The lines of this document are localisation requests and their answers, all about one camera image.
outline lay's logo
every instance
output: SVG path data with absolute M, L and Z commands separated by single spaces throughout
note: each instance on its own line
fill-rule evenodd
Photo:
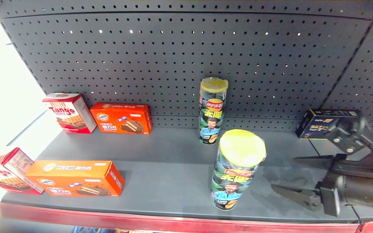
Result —
M 108 115 L 102 112 L 99 112 L 98 114 L 96 114 L 96 118 L 101 121 L 108 121 Z
M 214 112 L 219 112 L 222 109 L 222 100 L 220 99 L 209 99 L 206 102 L 206 107 Z
M 237 176 L 244 176 L 249 177 L 254 173 L 254 171 L 245 171 L 239 169 L 227 169 L 224 171 L 225 174 L 237 175 Z

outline ovaltine wafer box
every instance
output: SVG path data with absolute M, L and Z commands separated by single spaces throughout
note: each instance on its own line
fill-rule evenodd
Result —
M 102 132 L 150 134 L 152 131 L 148 105 L 96 103 L 90 111 Z
M 0 187 L 8 192 L 41 194 L 44 190 L 25 177 L 34 164 L 19 148 L 3 148 L 0 152 Z
M 26 176 L 56 196 L 120 196 L 125 184 L 111 161 L 37 160 Z
M 52 93 L 43 103 L 66 133 L 90 134 L 96 128 L 81 94 Z

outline yellow lid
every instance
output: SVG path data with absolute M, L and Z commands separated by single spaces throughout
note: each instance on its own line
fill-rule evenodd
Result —
M 253 167 L 266 157 L 263 139 L 242 129 L 225 132 L 220 139 L 220 150 L 231 163 L 241 167 Z
M 201 81 L 201 89 L 211 93 L 217 93 L 227 90 L 228 88 L 228 81 L 217 78 L 217 77 L 210 77 L 204 78 Z

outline lay's chips canister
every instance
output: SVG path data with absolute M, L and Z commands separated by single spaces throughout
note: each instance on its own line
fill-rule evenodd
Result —
M 233 129 L 223 134 L 211 179 L 211 201 L 216 208 L 234 208 L 265 157 L 264 140 L 252 132 Z
M 217 77 L 204 78 L 199 91 L 199 139 L 212 145 L 217 141 L 224 118 L 228 81 Z

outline red and white box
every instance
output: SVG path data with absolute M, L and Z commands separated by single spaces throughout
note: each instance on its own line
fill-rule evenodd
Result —
M 24 152 L 17 148 L 5 148 L 6 154 L 0 155 L 0 187 L 8 192 L 41 194 L 40 186 L 25 177 L 25 173 L 34 164 Z
M 91 134 L 96 128 L 96 121 L 81 94 L 52 93 L 43 103 L 66 133 Z

